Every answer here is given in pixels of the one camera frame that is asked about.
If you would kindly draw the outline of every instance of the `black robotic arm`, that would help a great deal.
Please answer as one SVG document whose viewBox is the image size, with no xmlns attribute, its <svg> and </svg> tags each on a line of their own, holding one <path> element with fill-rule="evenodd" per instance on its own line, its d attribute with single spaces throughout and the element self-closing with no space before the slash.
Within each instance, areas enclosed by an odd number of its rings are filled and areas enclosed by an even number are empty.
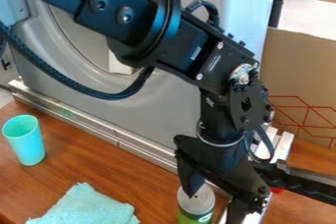
<svg viewBox="0 0 336 224">
<path fill-rule="evenodd" d="M 158 68 L 197 86 L 201 98 L 197 138 L 174 139 L 185 192 L 193 196 L 207 179 L 233 196 L 232 209 L 239 205 L 245 213 L 262 211 L 270 191 L 249 162 L 247 146 L 254 129 L 267 139 L 260 125 L 271 121 L 272 106 L 258 79 L 258 62 L 242 41 L 223 34 L 213 5 L 201 0 L 187 9 L 180 0 L 43 1 L 105 35 L 122 63 Z M 209 13 L 206 23 L 192 15 L 200 6 Z M 24 46 L 8 31 L 2 35 L 25 54 Z M 256 170 L 270 174 L 269 167 Z"/>
</svg>

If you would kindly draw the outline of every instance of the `plastic cup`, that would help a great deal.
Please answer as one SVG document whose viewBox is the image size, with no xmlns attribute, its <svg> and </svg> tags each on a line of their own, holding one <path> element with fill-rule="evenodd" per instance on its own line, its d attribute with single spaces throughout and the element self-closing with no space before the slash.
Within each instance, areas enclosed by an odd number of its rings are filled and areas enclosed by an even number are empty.
<svg viewBox="0 0 336 224">
<path fill-rule="evenodd" d="M 35 165 L 44 158 L 43 140 L 35 117 L 20 115 L 10 119 L 2 127 L 2 134 L 23 165 Z"/>
</svg>

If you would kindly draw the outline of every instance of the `towel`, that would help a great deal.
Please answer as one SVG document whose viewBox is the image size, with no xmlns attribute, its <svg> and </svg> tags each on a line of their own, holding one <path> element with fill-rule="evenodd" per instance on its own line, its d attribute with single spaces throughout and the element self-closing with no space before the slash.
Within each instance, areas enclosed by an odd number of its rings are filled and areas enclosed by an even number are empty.
<svg viewBox="0 0 336 224">
<path fill-rule="evenodd" d="M 138 224 L 134 210 L 82 183 L 71 187 L 43 217 L 26 224 Z"/>
</svg>

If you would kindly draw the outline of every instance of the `can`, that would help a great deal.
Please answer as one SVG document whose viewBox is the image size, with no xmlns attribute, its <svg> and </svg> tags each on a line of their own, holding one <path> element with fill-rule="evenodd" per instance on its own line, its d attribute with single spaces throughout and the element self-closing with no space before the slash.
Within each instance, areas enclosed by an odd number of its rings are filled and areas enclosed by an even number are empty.
<svg viewBox="0 0 336 224">
<path fill-rule="evenodd" d="M 178 224 L 209 224 L 212 221 L 215 193 L 204 184 L 198 192 L 189 198 L 183 188 L 177 193 L 179 203 Z"/>
</svg>

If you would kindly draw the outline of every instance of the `cable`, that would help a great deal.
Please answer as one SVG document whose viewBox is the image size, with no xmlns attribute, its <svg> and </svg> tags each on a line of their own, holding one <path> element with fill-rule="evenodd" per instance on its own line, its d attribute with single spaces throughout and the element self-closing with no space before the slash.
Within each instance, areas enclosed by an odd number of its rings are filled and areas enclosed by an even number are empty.
<svg viewBox="0 0 336 224">
<path fill-rule="evenodd" d="M 186 8 L 186 10 L 189 13 L 192 13 L 201 6 L 203 6 L 209 14 L 209 20 L 207 22 L 209 24 L 212 24 L 214 27 L 219 28 L 219 12 L 217 7 L 211 2 L 204 0 L 195 0 Z"/>
<path fill-rule="evenodd" d="M 0 21 L 0 35 L 4 37 L 12 46 L 14 46 L 20 53 L 22 53 L 30 62 L 33 63 L 39 70 L 43 71 L 49 77 L 55 79 L 61 84 L 68 86 L 80 93 L 89 95 L 95 98 L 104 100 L 121 100 L 128 98 L 141 90 L 147 79 L 151 76 L 154 71 L 153 67 L 147 67 L 143 69 L 137 79 L 125 90 L 120 93 L 105 93 L 85 85 L 79 84 L 76 81 L 68 78 L 62 73 L 58 72 L 48 63 L 39 58 L 35 53 L 33 53 L 23 42 L 21 42 L 12 32 Z"/>
<path fill-rule="evenodd" d="M 269 163 L 273 157 L 274 157 L 274 146 L 273 143 L 271 142 L 271 140 L 269 139 L 267 133 L 263 130 L 262 126 L 258 126 L 255 128 L 256 133 L 260 136 L 262 142 L 266 145 L 270 157 L 269 158 L 259 158 L 258 156 L 256 156 L 252 151 L 251 151 L 251 143 L 253 140 L 253 135 L 254 135 L 254 131 L 248 131 L 246 137 L 244 138 L 244 148 L 245 151 L 247 152 L 247 154 L 249 155 L 249 157 L 257 162 L 257 163 L 261 163 L 261 164 L 267 164 Z"/>
</svg>

